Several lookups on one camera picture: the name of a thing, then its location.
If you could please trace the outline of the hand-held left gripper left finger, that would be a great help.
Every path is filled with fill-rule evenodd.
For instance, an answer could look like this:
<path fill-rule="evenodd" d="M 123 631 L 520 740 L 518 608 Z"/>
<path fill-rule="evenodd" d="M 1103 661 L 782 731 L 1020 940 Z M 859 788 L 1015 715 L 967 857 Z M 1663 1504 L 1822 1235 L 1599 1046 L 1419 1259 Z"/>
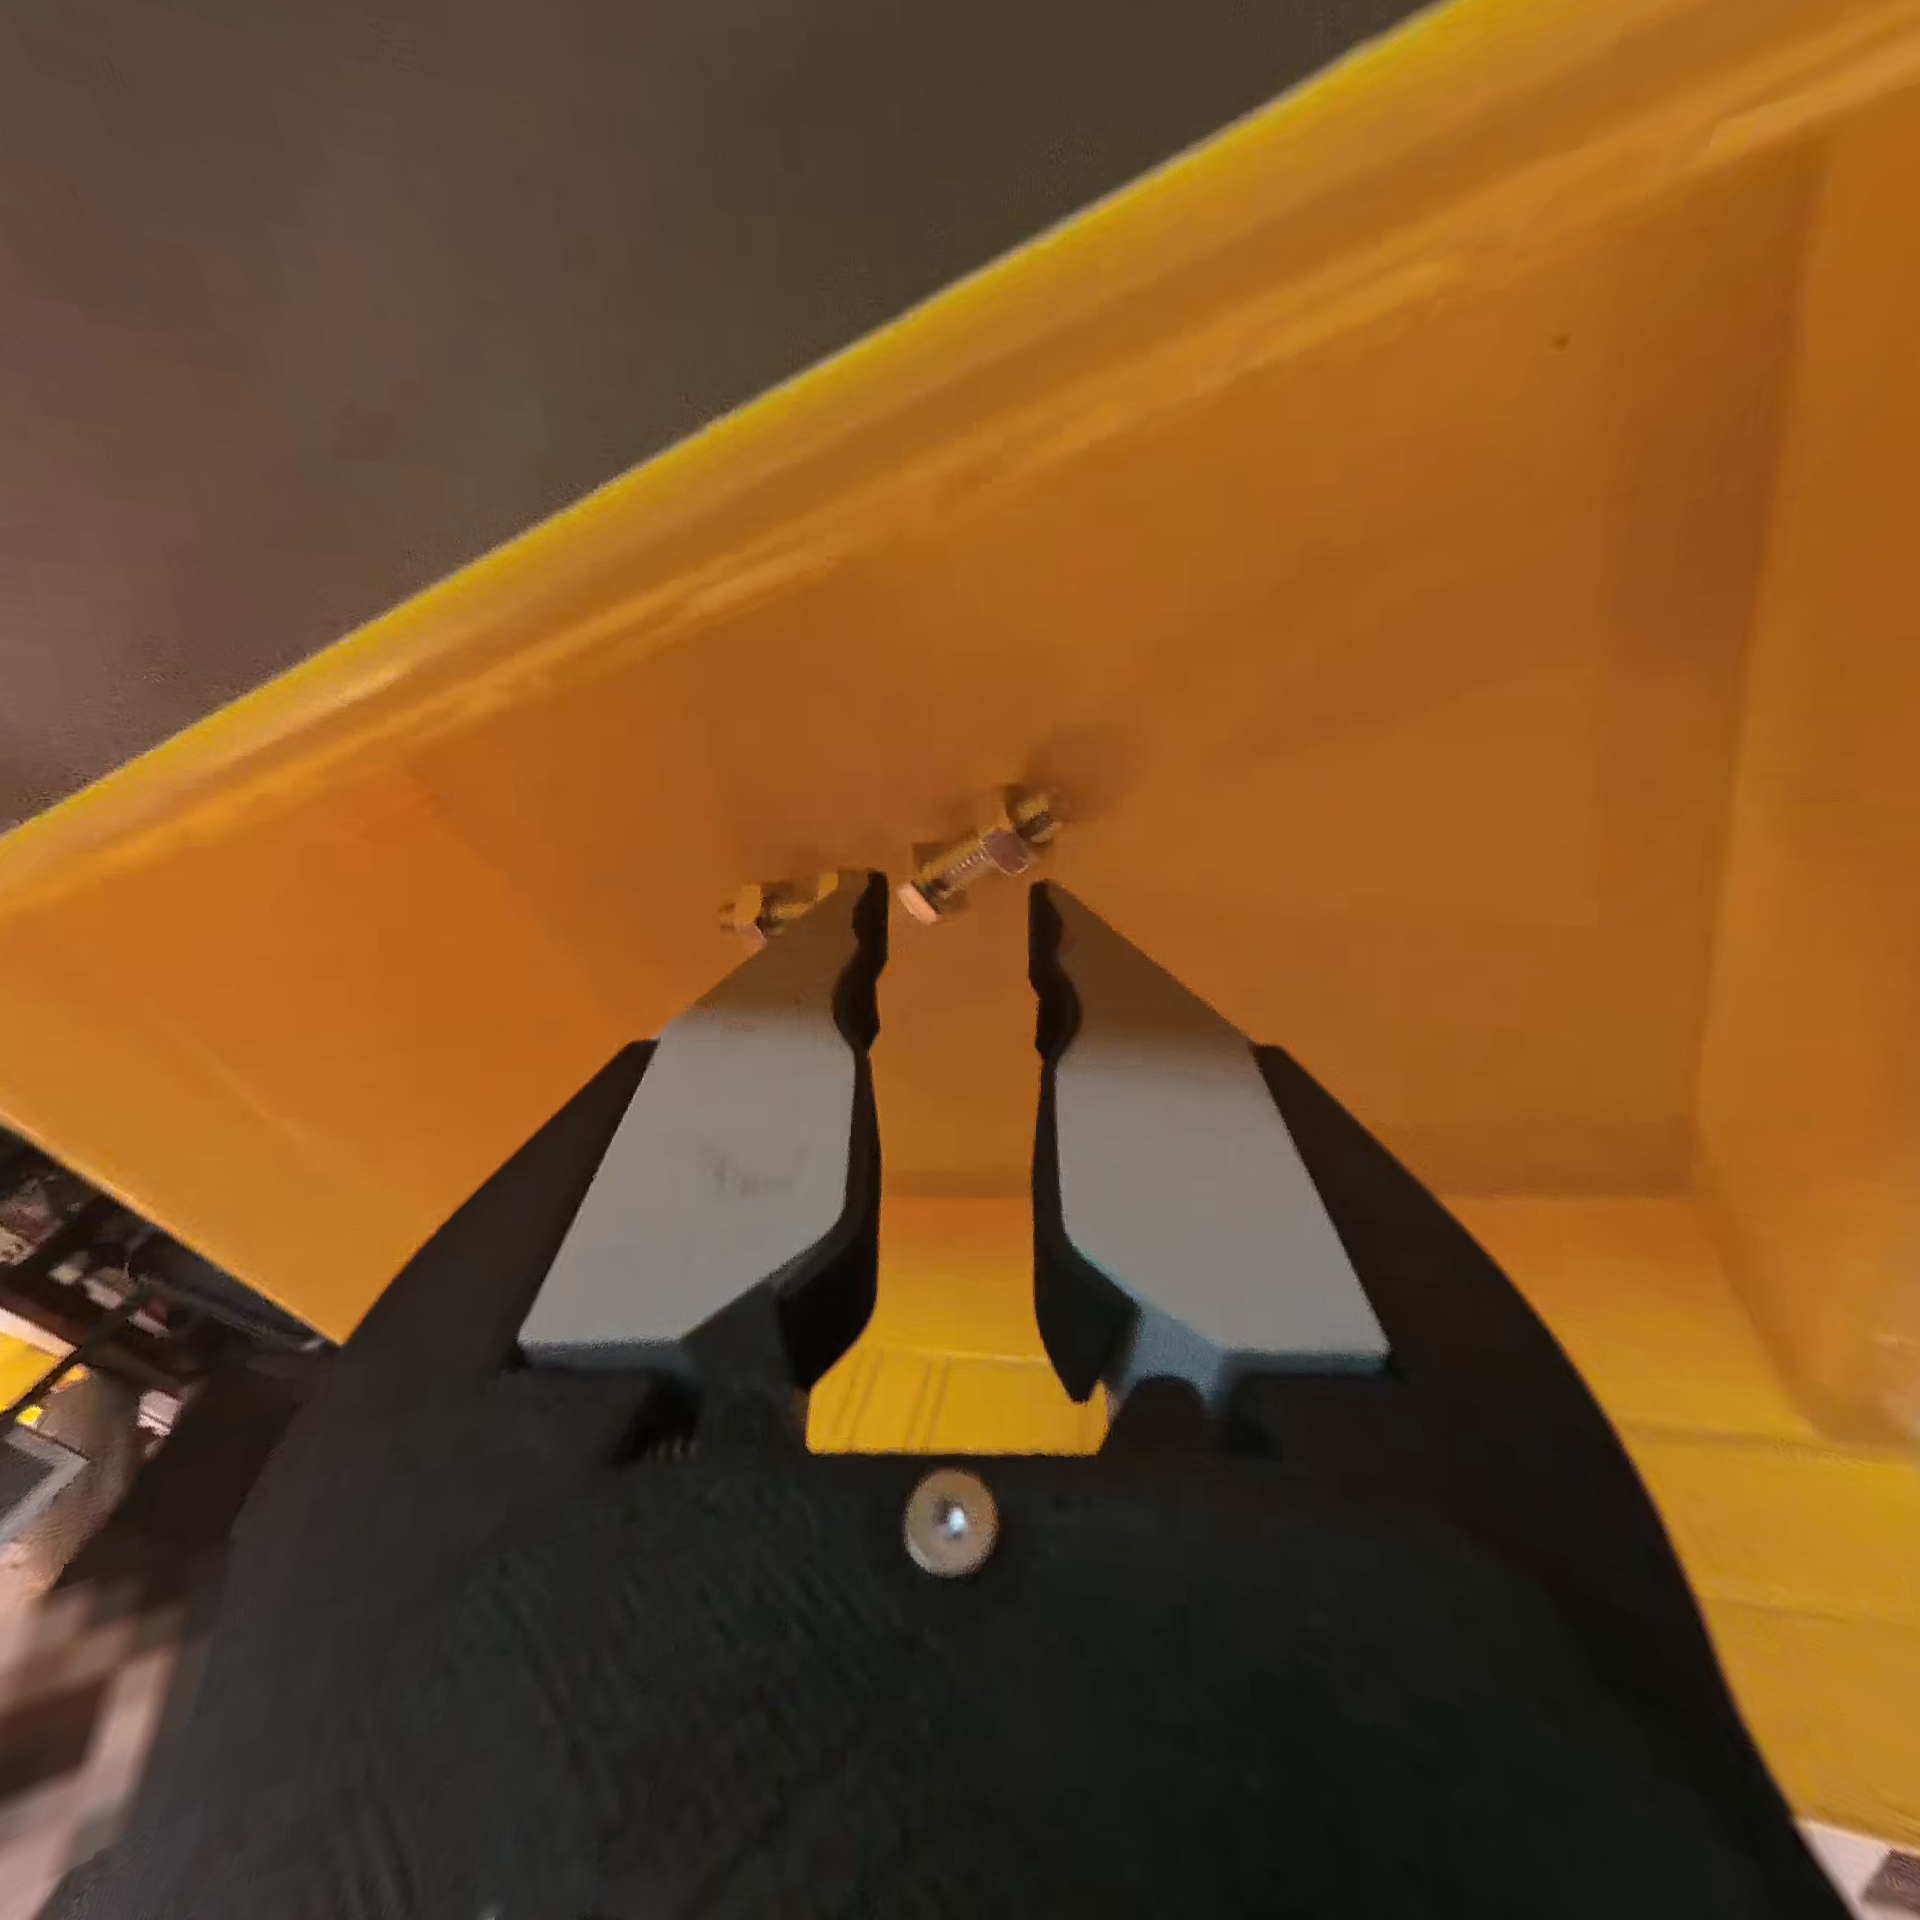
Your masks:
<path fill-rule="evenodd" d="M 878 1299 L 890 887 L 836 871 L 658 1030 L 520 1325 L 528 1361 L 803 1395 Z"/>

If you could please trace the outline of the yellow plastic bin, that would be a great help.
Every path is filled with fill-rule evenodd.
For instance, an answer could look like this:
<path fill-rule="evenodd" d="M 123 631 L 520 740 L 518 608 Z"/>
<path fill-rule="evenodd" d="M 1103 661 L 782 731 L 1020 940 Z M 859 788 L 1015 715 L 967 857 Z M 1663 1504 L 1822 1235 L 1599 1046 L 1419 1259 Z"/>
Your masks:
<path fill-rule="evenodd" d="M 1916 4 L 1451 4 L 4 837 L 4 1124 L 336 1337 L 1002 784 L 1916 1841 Z"/>

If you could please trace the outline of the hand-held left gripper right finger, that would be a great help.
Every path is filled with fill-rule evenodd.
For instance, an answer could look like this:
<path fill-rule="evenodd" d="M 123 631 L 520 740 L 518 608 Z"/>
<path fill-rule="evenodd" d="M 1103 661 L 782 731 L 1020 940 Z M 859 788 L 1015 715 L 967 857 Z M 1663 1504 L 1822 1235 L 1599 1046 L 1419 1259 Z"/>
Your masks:
<path fill-rule="evenodd" d="M 1026 903 L 1035 1316 L 1073 1401 L 1378 1376 L 1387 1335 L 1258 1044 L 1063 887 Z"/>

